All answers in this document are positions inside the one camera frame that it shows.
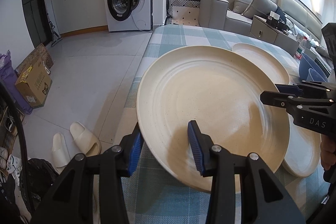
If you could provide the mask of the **person's right hand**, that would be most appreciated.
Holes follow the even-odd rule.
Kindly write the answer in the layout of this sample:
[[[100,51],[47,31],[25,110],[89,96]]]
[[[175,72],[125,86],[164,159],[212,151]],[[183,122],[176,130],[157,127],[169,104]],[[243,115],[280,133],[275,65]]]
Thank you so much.
[[[321,165],[324,170],[329,170],[336,162],[335,141],[326,135],[321,136]]]

